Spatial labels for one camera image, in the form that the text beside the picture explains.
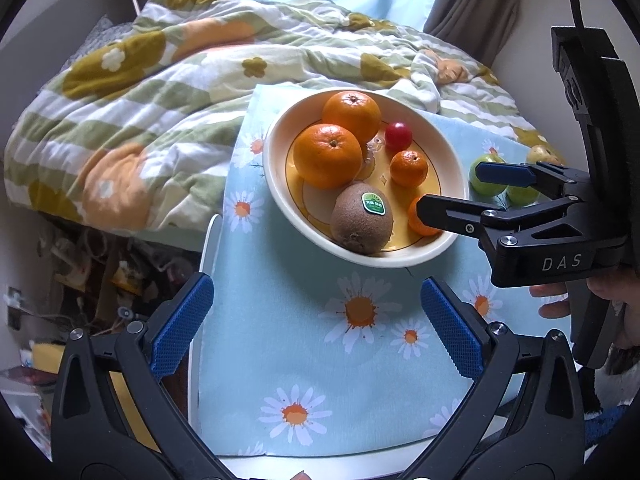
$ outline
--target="bowl rim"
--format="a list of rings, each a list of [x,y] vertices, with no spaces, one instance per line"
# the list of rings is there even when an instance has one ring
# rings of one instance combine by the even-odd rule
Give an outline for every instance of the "bowl rim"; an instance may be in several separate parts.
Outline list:
[[[311,241],[321,249],[324,249],[325,251],[333,254],[334,256],[338,256],[339,258],[346,260],[348,262],[352,262],[354,264],[358,264],[365,267],[377,267],[379,269],[399,269],[401,267],[413,267],[413,266],[428,262],[430,260],[433,260],[437,256],[440,256],[449,247],[451,247],[453,242],[458,237],[457,233],[444,231],[443,234],[441,234],[440,238],[438,239],[438,246],[428,254],[427,259],[425,259],[425,254],[420,252],[418,252],[417,254],[409,253],[403,256],[390,256],[390,257],[369,256],[365,254],[354,253],[352,251],[345,249],[344,247],[341,247],[340,245],[336,244],[331,240],[327,240],[324,237],[324,235],[320,234],[311,226],[309,226],[303,218],[301,218],[295,211],[293,211],[292,208],[289,207],[289,205],[287,205],[287,199],[284,196],[285,195],[284,190],[277,185],[276,179],[275,179],[275,171],[273,171],[270,168],[270,164],[269,164],[272,143],[274,142],[273,141],[274,136],[272,135],[273,130],[275,129],[276,125],[282,120],[284,115],[286,115],[294,106],[299,105],[302,101],[309,99],[315,96],[316,94],[329,93],[329,92],[335,93],[335,92],[343,92],[343,91],[356,91],[356,92],[362,92],[364,94],[373,94],[376,97],[395,101],[396,103],[404,107],[407,107],[412,112],[418,114],[423,120],[428,122],[429,125],[434,130],[436,130],[436,132],[442,138],[442,140],[444,141],[451,155],[454,158],[456,167],[458,168],[458,173],[460,174],[462,181],[463,182],[465,181],[465,173],[462,166],[462,162],[460,161],[460,158],[456,153],[456,150],[454,149],[453,145],[449,142],[449,139],[447,139],[447,137],[444,136],[444,134],[433,123],[431,123],[431,121],[429,121],[427,118],[421,115],[418,112],[418,110],[415,110],[414,108],[411,108],[410,106],[405,105],[403,102],[400,102],[398,99],[395,99],[394,97],[391,97],[385,94],[377,94],[371,90],[366,90],[361,88],[352,88],[352,87],[331,87],[331,88],[325,88],[325,89],[311,92],[308,95],[293,102],[292,104],[289,104],[286,108],[283,108],[276,115],[276,117],[273,119],[273,121],[271,121],[271,124],[267,129],[267,133],[265,136],[266,138],[265,138],[264,146],[262,149],[262,166],[264,168],[264,176],[267,181],[267,185],[269,187],[269,191],[271,193],[271,196],[273,197],[274,202],[278,205],[278,209],[283,213],[283,215],[293,225],[293,227],[295,227],[300,232],[300,234],[302,234],[305,238],[307,238],[309,241]],[[466,183],[463,186],[463,199],[464,200],[469,199],[469,189],[468,189],[468,184]]]

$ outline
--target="light blue tablecloth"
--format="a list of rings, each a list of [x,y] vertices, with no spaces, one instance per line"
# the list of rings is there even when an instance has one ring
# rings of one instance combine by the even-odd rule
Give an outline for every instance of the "light blue tablecloth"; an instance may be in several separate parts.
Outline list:
[[[202,437],[217,454],[351,454],[437,433],[470,381],[458,375],[420,308],[420,284],[431,274],[465,301],[486,298],[479,300],[488,302],[486,318],[516,333],[568,333],[567,321],[538,317],[542,302],[526,289],[493,287],[472,238],[458,237],[420,266],[385,270],[343,261],[303,237],[271,199],[254,141],[283,107],[307,94],[256,88],[228,174],[200,362]],[[465,171],[490,148],[509,162],[526,156],[527,148],[511,140],[425,117],[455,147]],[[364,326],[350,328],[346,308],[362,314],[371,304],[374,323],[352,317]],[[518,386],[513,381],[507,398]]]

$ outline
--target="headboard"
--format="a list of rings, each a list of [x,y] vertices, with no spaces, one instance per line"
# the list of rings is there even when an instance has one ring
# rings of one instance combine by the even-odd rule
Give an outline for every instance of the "headboard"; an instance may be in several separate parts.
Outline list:
[[[22,111],[105,14],[124,23],[136,11],[132,0],[59,0],[0,49],[0,160]]]

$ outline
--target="tangerine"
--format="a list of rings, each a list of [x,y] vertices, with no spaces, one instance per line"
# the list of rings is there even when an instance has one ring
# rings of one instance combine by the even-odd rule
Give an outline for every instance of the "tangerine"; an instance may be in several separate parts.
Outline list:
[[[398,152],[389,165],[391,180],[402,187],[418,187],[427,178],[429,165],[425,156],[414,150]]]
[[[298,174],[319,189],[350,183],[360,172],[362,150],[358,139],[335,124],[314,124],[293,141],[293,163]]]
[[[322,122],[349,130],[360,144],[366,144],[380,129],[382,113],[376,102],[356,91],[338,92],[322,108]]]
[[[435,236],[442,232],[441,229],[436,229],[435,227],[430,227],[422,223],[422,220],[418,218],[417,212],[417,204],[418,200],[422,197],[417,196],[414,200],[409,204],[409,209],[407,210],[406,217],[409,224],[409,229],[415,231],[421,236]]]

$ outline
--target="bowl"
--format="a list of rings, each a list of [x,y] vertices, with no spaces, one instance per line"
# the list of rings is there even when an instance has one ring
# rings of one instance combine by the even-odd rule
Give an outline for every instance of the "bowl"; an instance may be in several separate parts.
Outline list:
[[[370,96],[382,112],[380,131],[367,145],[367,159],[356,180],[381,190],[391,202],[393,234],[387,245],[370,255],[357,254],[331,238],[329,218],[335,200],[344,188],[320,190],[298,175],[292,160],[292,145],[298,134],[320,122],[322,108],[334,94],[353,88],[331,88],[316,92],[283,110],[268,129],[263,152],[264,174],[278,208],[301,234],[335,256],[367,267],[410,267],[442,254],[458,236],[443,232],[421,237],[406,225],[406,210],[415,196],[440,194],[468,200],[465,173],[449,141],[427,119],[401,102],[381,94],[357,89]],[[391,159],[384,148],[384,130],[389,123],[403,122],[414,134],[412,150],[423,152],[429,163],[428,177],[415,190],[397,186],[389,177]]]

